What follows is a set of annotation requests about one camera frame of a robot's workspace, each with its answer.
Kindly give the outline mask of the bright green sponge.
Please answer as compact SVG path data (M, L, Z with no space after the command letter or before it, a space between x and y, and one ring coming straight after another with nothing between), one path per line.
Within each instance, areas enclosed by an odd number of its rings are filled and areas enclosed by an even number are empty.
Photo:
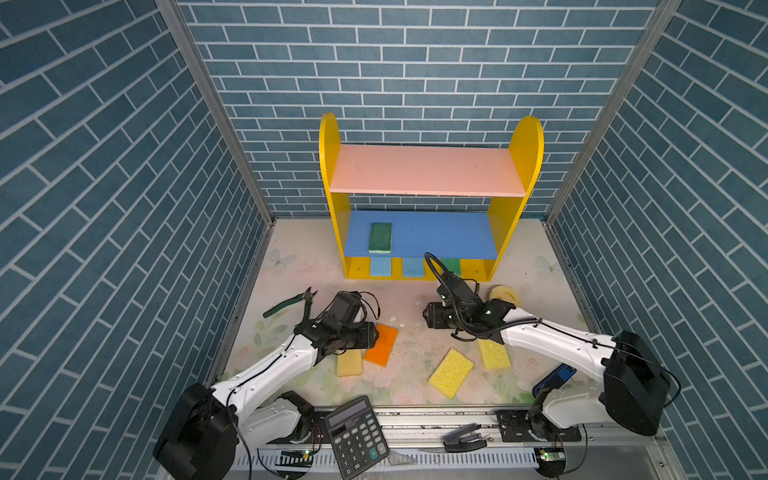
M457 276L462 274L461 261L459 259L442 259L441 262L445 266L445 271L450 271Z

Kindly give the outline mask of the orange sponge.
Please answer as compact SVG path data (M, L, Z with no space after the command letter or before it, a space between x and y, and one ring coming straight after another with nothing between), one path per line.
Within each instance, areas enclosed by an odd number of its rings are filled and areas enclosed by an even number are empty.
M366 351L363 360L382 368L386 368L399 331L383 324L377 324L376 330L378 339L376 340L375 346Z

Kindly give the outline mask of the dark green scrub sponge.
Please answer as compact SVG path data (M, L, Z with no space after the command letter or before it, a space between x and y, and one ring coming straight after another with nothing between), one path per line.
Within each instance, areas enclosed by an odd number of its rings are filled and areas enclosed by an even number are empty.
M388 254L392 251L393 226L391 223L374 222L370 227L368 252Z

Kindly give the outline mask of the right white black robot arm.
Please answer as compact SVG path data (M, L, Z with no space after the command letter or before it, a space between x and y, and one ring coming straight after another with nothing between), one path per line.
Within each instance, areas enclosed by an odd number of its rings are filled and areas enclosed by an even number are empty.
M525 416L535 439L552 441L572 427L602 422L642 436L656 435L674 377L639 335L580 331L505 300L482 301L473 287L450 271L439 273L437 279L440 299L423 312L428 327L449 329L460 341L490 340L530 350L590 379L588 385L571 388L555 385L552 376L538 383Z

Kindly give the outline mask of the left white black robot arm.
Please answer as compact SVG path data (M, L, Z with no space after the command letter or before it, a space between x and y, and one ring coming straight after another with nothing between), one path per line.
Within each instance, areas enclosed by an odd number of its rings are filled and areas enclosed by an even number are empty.
M327 357L375 346L381 309L369 292L340 291L312 315L314 291L292 335L264 358L210 387L189 386L154 446L153 457L175 479L222 479L240 454L253 456L275 440L321 444L314 407L283 386Z

